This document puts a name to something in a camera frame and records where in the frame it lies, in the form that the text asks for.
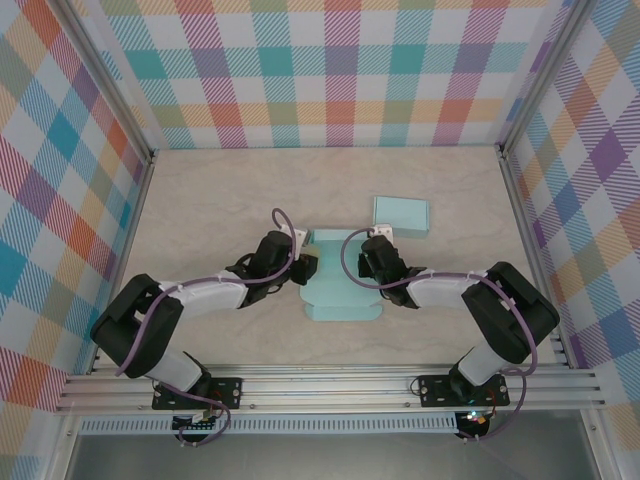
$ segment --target white bracket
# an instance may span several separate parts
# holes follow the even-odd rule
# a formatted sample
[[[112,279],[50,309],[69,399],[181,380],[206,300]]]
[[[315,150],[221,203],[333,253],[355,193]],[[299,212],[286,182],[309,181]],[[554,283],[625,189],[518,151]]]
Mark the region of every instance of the white bracket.
[[[286,233],[290,237],[292,236],[288,225],[280,225],[280,231]],[[300,251],[302,250],[302,247],[304,247],[309,241],[309,230],[304,228],[294,228],[294,231],[296,232],[296,251],[294,252],[293,259],[298,260],[300,258]]]
[[[387,237],[387,240],[393,244],[393,228],[391,228],[391,225],[388,223],[379,223],[378,225],[374,225],[371,236],[375,237],[376,235]]]

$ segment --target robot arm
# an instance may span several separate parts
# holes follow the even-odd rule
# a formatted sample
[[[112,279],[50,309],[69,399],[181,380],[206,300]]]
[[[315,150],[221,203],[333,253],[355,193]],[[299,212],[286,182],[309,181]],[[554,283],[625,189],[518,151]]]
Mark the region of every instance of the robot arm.
[[[255,253],[244,255],[211,281],[182,287],[177,282],[156,282],[137,275],[122,289],[91,330],[91,339],[118,365],[130,355],[142,316],[162,292],[173,287],[156,306],[133,359],[124,370],[130,378],[147,376],[182,392],[208,398],[210,375],[193,357],[169,346],[178,320],[216,310],[246,308],[275,293],[288,280],[305,285],[316,271],[317,259],[300,255],[306,230],[295,230],[296,252],[291,267],[282,275],[260,283],[244,280],[266,278],[280,271],[291,254],[292,238],[287,226],[269,232]],[[237,283],[220,281],[232,279]]]
[[[362,244],[358,273],[361,278],[374,278],[379,285],[387,285],[435,272],[407,267],[388,235],[374,235]],[[498,262],[475,275],[487,278],[507,294],[522,314],[536,345],[558,325],[556,309],[512,265]],[[496,373],[521,364],[531,354],[525,333],[508,306],[477,279],[464,275],[423,277],[384,289],[382,294],[395,305],[407,308],[448,306],[469,310],[485,339],[449,372],[450,389],[463,403],[472,403],[478,395],[484,395],[483,385]]]

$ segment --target plaid wall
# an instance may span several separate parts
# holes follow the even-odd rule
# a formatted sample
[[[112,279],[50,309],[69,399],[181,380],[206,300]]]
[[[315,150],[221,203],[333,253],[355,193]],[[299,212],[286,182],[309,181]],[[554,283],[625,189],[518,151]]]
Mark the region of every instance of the plaid wall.
[[[578,362],[640,467],[640,0],[600,0],[513,162]]]
[[[90,350],[143,163],[45,0],[0,11],[0,479],[22,480]]]
[[[153,145],[154,147],[157,147],[158,146],[157,141],[151,134],[147,121],[142,115],[142,113],[140,112],[140,107],[133,100],[133,95],[131,94],[131,91],[129,90],[127,83],[122,78],[122,73],[120,72],[120,69],[116,65],[116,62],[113,60],[113,56],[111,55],[111,52],[109,51],[104,40],[102,39],[102,36],[98,33],[98,29],[96,27],[93,17],[89,15],[89,11],[87,10],[87,7],[85,5],[85,0],[72,0],[71,3],[76,9],[76,13],[82,20],[82,23],[84,24],[84,28],[86,29],[88,35],[91,37],[92,41],[94,42],[95,47],[102,55],[102,59],[104,60],[104,63],[109,70],[109,73],[111,73],[111,77],[113,78],[116,85],[118,86],[118,89],[120,90],[123,100],[129,105],[129,108],[131,109],[131,113],[133,113],[133,116],[138,122],[140,130],[142,130],[142,134],[144,135],[149,145]]]
[[[113,62],[160,143],[241,148],[493,144],[537,22],[561,2],[99,3],[102,22],[78,10],[101,50],[100,28],[117,38],[109,61],[126,63]]]
[[[540,67],[542,67],[542,64],[546,60],[547,55],[551,51],[551,46],[555,42],[560,31],[562,30],[562,27],[564,26],[564,22],[567,19],[569,11],[571,10],[571,7],[573,6],[574,3],[575,3],[575,0],[563,0],[562,6],[560,7],[560,10],[558,10],[558,13],[556,14],[556,18],[553,20],[553,24],[551,25],[551,28],[549,29],[549,32],[547,33],[547,36],[544,39],[544,42],[542,42],[542,46],[540,47],[538,54],[536,55],[536,59],[531,64],[531,67],[527,72],[527,76],[525,77],[524,82],[522,82],[522,85],[520,86],[520,90],[518,91],[518,96],[516,97],[516,100],[513,102],[513,105],[511,106],[511,110],[509,110],[509,115],[507,115],[507,120],[504,122],[504,125],[502,125],[502,129],[500,130],[500,135],[498,136],[499,143],[503,143],[505,140],[505,137],[509,133],[511,126],[513,125],[513,121],[516,118],[517,113],[520,111],[522,102],[524,101],[529,91],[531,90],[531,87],[533,86],[538,76],[538,72],[540,71]]]

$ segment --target gray floor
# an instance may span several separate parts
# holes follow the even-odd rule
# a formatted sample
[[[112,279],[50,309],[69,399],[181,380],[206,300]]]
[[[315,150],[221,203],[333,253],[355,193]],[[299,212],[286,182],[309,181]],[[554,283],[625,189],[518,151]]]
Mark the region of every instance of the gray floor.
[[[595,479],[584,441],[577,412],[523,413],[501,436],[466,446],[450,434],[229,434],[197,449],[172,436],[89,436],[67,480]]]
[[[306,228],[369,226],[375,195],[431,203],[428,237],[396,242],[408,264],[464,272],[506,260],[529,274],[491,147],[197,150],[160,154],[125,281],[216,273],[255,250],[275,206]],[[468,312],[445,308],[386,302],[374,321],[314,322],[288,284],[181,322],[172,344],[212,364],[416,364],[454,363],[480,340]],[[539,350],[555,361],[548,342]]]

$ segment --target aluminum frame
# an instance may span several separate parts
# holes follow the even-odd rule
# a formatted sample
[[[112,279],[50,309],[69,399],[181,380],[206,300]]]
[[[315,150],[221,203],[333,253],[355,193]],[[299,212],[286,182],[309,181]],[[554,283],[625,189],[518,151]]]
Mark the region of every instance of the aluminum frame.
[[[511,207],[515,215],[516,224],[520,231],[524,250],[527,255],[529,265],[531,266],[534,283],[545,297],[552,300],[554,297],[551,293],[551,287],[544,272],[542,262],[540,261],[540,249],[527,221],[524,210],[524,201],[517,188],[517,179],[513,172],[513,168],[508,161],[506,152],[502,148],[496,148],[496,154],[498,156],[505,187],[509,195],[509,201],[511,202]],[[556,329],[556,334],[558,335],[559,341],[562,343],[562,351],[566,357],[568,365],[572,368],[576,368],[578,363],[573,349],[571,348],[571,343],[566,341],[568,334],[565,331],[562,322],[560,322],[560,325]],[[607,480],[622,480],[624,477],[622,476],[620,468],[615,460],[613,440],[607,433],[612,432],[613,429],[611,428],[610,420],[606,417],[605,412],[602,410],[583,409],[580,413],[587,433],[589,446],[593,452],[600,476]]]
[[[419,375],[444,375],[445,365],[207,366],[214,376],[244,379],[239,413],[408,413],[460,412],[464,407],[420,406],[409,390]],[[165,414],[151,409],[152,382],[113,376],[103,368],[69,378],[58,404],[61,415]],[[512,410],[520,394],[519,377],[508,377]],[[602,391],[590,370],[541,365],[528,379],[524,410],[581,410],[604,407]],[[174,413],[193,413],[193,410]]]
[[[547,89],[555,80],[562,64],[569,55],[571,47],[597,3],[598,0],[575,0],[571,6],[571,11],[567,15],[550,52],[540,67],[529,93],[524,99],[520,110],[516,113],[513,124],[504,138],[502,143],[504,151],[511,152],[524,134],[538,105],[540,105]]]
[[[98,90],[100,90],[105,97],[107,104],[111,107],[116,118],[122,125],[127,137],[129,137],[131,145],[135,148],[138,155],[143,157],[147,163],[150,163],[153,157],[154,147],[149,144],[144,133],[142,133],[138,121],[123,99],[115,80],[102,59],[102,55],[100,55],[93,40],[91,40],[91,37],[84,28],[82,20],[75,8],[70,4],[70,0],[48,0],[48,4],[73,43],[73,46],[80,54],[82,62],[96,82]]]
[[[140,192],[138,193],[138,199],[136,200],[136,206],[133,209],[131,216],[131,225],[127,232],[127,237],[124,240],[122,247],[122,255],[118,264],[116,265],[115,272],[113,274],[113,283],[111,285],[111,291],[109,292],[109,302],[111,302],[116,295],[120,292],[120,286],[122,284],[122,278],[124,277],[124,271],[129,261],[129,255],[131,254],[131,247],[133,247],[133,240],[138,230],[138,224],[140,223],[140,217],[142,215],[142,209],[147,199],[147,193],[149,193],[149,186],[151,185],[151,178],[155,170],[155,155],[149,159],[149,163],[145,164],[142,170],[142,180],[140,183]],[[90,373],[93,370],[93,364],[98,356],[98,346],[92,345],[93,353],[88,356],[87,362],[84,367],[84,371]]]

